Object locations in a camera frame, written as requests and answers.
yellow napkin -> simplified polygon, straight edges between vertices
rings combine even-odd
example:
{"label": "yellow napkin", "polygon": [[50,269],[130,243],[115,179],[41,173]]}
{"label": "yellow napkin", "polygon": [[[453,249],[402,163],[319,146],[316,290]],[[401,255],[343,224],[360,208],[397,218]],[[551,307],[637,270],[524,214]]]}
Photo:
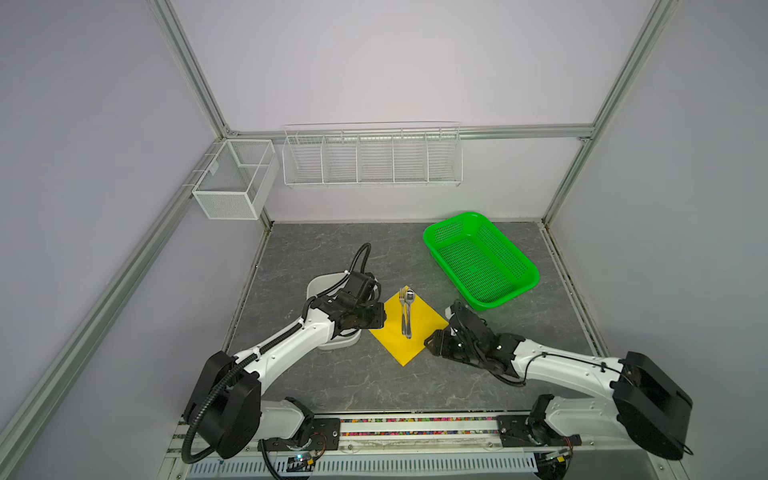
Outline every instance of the yellow napkin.
{"label": "yellow napkin", "polygon": [[370,330],[370,332],[402,366],[406,366],[406,363],[413,360],[413,357],[424,349],[424,340],[435,330],[442,330],[448,326],[448,322],[418,295],[411,304],[411,339],[406,339],[402,334],[402,307],[399,292],[384,303],[384,310],[386,311],[384,328]]}

green plastic basket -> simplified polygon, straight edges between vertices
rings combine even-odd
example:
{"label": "green plastic basket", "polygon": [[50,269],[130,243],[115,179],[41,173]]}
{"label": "green plastic basket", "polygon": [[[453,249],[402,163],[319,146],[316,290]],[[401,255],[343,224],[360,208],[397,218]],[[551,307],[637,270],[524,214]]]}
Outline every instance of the green plastic basket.
{"label": "green plastic basket", "polygon": [[481,214],[430,225],[424,243],[475,310],[495,308],[538,284],[536,266]]}

white mesh basket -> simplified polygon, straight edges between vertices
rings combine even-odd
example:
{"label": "white mesh basket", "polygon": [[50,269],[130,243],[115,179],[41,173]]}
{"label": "white mesh basket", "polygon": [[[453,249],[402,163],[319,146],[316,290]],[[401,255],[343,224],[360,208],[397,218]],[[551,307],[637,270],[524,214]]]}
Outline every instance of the white mesh basket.
{"label": "white mesh basket", "polygon": [[289,187],[458,185],[458,125],[307,133],[286,127],[283,175]]}
{"label": "white mesh basket", "polygon": [[208,218],[255,220],[280,169],[269,140],[225,140],[193,195]]}

table surface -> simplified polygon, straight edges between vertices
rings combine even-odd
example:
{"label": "table surface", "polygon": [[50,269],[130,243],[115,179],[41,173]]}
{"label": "table surface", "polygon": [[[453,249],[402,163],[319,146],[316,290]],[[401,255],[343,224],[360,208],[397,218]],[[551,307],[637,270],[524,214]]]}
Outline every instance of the table surface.
{"label": "table surface", "polygon": [[[306,285],[315,276],[349,267],[359,246],[372,244],[367,270],[382,284],[382,298],[409,285],[442,312],[462,298],[432,259],[422,233],[427,223],[307,223],[274,226],[230,353],[264,341],[301,314]],[[510,332],[544,345],[589,354],[588,341],[536,223],[497,223],[539,269],[527,293],[481,313],[496,333]],[[423,350],[400,366],[368,331],[354,346],[315,349],[263,393],[266,400],[294,397],[317,413],[414,410],[527,410],[543,393],[583,396],[536,380],[507,386],[484,370]]]}

metal cutlery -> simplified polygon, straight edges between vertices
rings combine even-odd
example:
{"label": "metal cutlery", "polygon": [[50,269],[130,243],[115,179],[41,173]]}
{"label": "metal cutlery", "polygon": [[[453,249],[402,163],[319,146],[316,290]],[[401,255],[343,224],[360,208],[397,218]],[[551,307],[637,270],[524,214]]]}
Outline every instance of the metal cutlery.
{"label": "metal cutlery", "polygon": [[402,323],[400,329],[402,330],[402,334],[404,336],[406,335],[406,326],[408,325],[408,320],[406,319],[406,293],[408,292],[408,287],[404,286],[402,289],[400,289],[400,311],[402,312]]}
{"label": "metal cutlery", "polygon": [[406,338],[410,339],[412,336],[411,332],[411,304],[413,301],[416,300],[416,294],[413,293],[413,290],[408,289],[406,292],[406,306],[408,307],[408,311],[406,312]]}

